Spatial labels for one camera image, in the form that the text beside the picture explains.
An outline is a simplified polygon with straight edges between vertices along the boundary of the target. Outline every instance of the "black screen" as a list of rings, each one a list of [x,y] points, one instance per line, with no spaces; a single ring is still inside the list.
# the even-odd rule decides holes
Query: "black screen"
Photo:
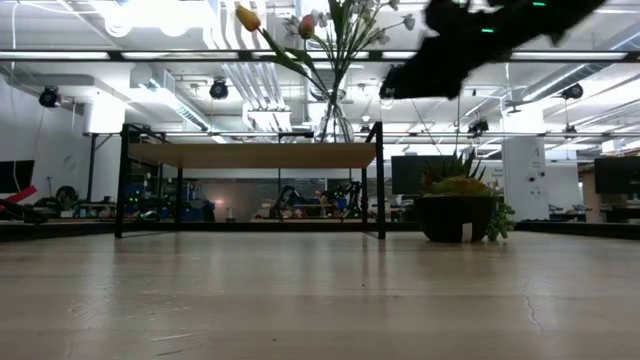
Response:
[[[420,194],[420,178],[427,161],[444,161],[450,156],[392,156],[391,191],[396,195]]]
[[[595,159],[594,168],[596,193],[640,193],[640,157]]]
[[[15,179],[13,167],[16,164]],[[13,194],[31,185],[33,176],[33,160],[28,161],[0,161],[0,194]]]

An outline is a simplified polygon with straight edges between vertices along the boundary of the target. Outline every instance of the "red tulip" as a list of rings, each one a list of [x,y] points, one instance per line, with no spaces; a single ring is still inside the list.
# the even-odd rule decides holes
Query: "red tulip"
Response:
[[[302,18],[300,21],[300,26],[298,26],[298,34],[303,40],[308,40],[313,37],[315,32],[316,22],[313,18],[313,15],[307,15]]]

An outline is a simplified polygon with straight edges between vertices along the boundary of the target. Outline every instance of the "yellow tulip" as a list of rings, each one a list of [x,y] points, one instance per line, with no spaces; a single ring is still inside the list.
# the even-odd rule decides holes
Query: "yellow tulip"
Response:
[[[254,32],[260,27],[260,19],[253,12],[247,10],[242,5],[236,8],[236,17],[240,20],[242,26],[249,32]]]

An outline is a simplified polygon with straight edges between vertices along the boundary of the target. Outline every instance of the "pillar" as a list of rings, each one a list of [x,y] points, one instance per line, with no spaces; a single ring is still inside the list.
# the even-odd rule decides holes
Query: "pillar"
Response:
[[[116,99],[99,99],[84,107],[85,132],[119,133],[125,118],[125,105]],[[105,137],[99,137],[102,143]],[[95,152],[93,169],[92,201],[100,201],[110,196],[113,201],[118,191],[118,170],[120,166],[120,136],[112,136]]]
[[[529,106],[503,118],[505,132],[545,131],[541,108]],[[513,221],[549,219],[544,138],[512,137],[502,142],[505,201]]]

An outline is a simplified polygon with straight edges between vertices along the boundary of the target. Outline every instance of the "shelf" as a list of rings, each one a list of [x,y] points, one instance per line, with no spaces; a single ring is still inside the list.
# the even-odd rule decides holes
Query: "shelf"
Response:
[[[375,144],[130,144],[129,154],[183,169],[362,169]]]

